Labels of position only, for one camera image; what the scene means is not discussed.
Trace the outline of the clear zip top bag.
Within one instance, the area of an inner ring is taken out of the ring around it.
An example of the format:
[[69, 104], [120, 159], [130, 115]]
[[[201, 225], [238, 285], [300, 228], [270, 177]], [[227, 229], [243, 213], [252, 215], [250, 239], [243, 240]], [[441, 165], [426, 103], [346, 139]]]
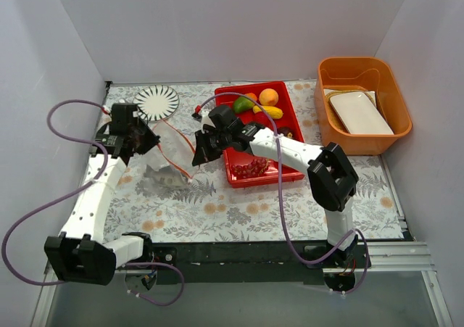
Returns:
[[[144, 168], [149, 165], [154, 170], [159, 170], [162, 167], [171, 165], [178, 171], [182, 172], [188, 179], [191, 185], [193, 177], [198, 172], [198, 168], [191, 163], [194, 157], [195, 148], [189, 139], [182, 134], [177, 128], [169, 124], [166, 120], [159, 121], [153, 126], [152, 131], [160, 136], [160, 143], [142, 155], [141, 164]], [[157, 191], [167, 187], [152, 187], [144, 179], [144, 174], [141, 179], [142, 186], [148, 191]]]

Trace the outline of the red grape bunch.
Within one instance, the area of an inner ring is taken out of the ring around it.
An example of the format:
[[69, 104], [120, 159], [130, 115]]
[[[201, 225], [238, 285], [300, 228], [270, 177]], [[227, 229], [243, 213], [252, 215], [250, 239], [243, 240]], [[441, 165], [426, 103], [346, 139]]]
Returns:
[[270, 160], [265, 158], [255, 158], [245, 165], [232, 165], [231, 172], [238, 178], [257, 178], [264, 175], [270, 166]]

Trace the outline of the grey plastic fish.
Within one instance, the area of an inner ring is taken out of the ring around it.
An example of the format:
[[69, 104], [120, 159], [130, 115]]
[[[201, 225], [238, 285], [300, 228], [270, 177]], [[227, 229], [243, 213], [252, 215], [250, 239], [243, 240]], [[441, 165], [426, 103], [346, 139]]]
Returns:
[[152, 187], [180, 189], [187, 187], [189, 179], [171, 165], [154, 170], [149, 165], [144, 172], [145, 181]]

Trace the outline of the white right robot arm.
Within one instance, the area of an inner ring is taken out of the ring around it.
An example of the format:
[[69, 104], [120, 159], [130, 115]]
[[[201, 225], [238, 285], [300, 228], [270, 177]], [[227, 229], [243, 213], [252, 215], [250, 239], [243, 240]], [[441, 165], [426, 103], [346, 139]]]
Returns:
[[308, 177], [312, 197], [325, 211], [328, 252], [319, 259], [305, 260], [305, 265], [329, 260], [341, 268], [354, 259], [357, 235], [352, 205], [359, 178], [338, 144], [304, 144], [261, 123], [245, 124], [226, 105], [217, 106], [209, 112], [198, 107], [192, 116], [201, 124], [200, 130], [195, 133], [194, 166], [217, 160], [226, 149], [232, 148], [271, 159], [279, 167], [290, 167]]

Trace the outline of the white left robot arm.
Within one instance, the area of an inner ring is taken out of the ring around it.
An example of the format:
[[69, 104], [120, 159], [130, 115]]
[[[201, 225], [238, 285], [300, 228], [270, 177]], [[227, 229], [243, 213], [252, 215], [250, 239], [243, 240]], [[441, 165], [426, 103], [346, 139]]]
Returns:
[[160, 138], [140, 118], [135, 104], [113, 104], [109, 116], [111, 120], [98, 129], [93, 141], [87, 142], [86, 177], [67, 222], [44, 244], [60, 281], [106, 286], [126, 263], [145, 269], [154, 262], [148, 234], [128, 232], [105, 242], [104, 224], [131, 157], [147, 153]]

